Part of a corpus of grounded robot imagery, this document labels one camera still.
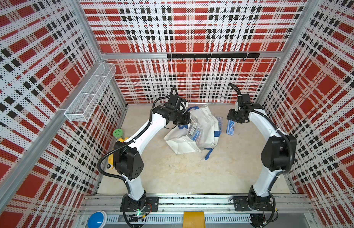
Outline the blue compass set case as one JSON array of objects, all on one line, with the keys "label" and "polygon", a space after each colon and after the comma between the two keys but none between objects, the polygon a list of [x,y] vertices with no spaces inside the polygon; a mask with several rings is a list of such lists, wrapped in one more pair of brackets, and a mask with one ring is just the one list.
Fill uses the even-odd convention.
[{"label": "blue compass set case", "polygon": [[232,120],[227,121],[226,134],[233,136],[235,133],[235,122]]},{"label": "blue compass set case", "polygon": [[190,127],[188,129],[188,134],[187,136],[197,142],[200,138],[200,134],[201,134],[201,131],[200,131],[200,124],[199,123],[191,123],[190,124]]},{"label": "blue compass set case", "polygon": [[218,129],[220,132],[222,132],[223,119],[221,116],[216,116],[216,119],[218,121]]}]

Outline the white canvas bag blue handles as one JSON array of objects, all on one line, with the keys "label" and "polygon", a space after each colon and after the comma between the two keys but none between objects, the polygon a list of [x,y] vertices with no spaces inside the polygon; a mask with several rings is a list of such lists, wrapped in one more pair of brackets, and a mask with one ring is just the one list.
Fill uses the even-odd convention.
[{"label": "white canvas bag blue handles", "polygon": [[208,160],[221,134],[221,118],[215,117],[209,106],[193,106],[187,110],[191,123],[172,129],[164,140],[176,155],[208,151]]}]

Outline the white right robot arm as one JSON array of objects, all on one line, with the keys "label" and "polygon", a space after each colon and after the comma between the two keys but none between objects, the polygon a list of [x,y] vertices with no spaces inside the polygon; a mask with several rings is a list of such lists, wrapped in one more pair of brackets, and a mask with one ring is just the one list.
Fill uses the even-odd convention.
[{"label": "white right robot arm", "polygon": [[263,169],[256,183],[251,186],[251,201],[270,199],[272,188],[280,175],[288,173],[294,163],[296,138],[287,135],[262,109],[230,109],[227,119],[236,123],[254,123],[266,140],[261,152]]}]

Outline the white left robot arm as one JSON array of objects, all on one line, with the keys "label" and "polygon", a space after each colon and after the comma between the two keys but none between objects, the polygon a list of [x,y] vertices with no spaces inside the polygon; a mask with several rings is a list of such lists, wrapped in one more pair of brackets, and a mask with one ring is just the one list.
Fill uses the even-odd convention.
[{"label": "white left robot arm", "polygon": [[[141,200],[146,194],[140,177],[144,168],[141,155],[154,136],[170,122],[175,126],[187,125],[191,123],[191,114],[173,106],[152,108],[147,122],[131,138],[117,142],[114,149],[98,160],[99,173],[122,180],[128,190],[127,196],[134,201]],[[111,155],[117,174],[108,173],[102,168],[103,161]]]}]

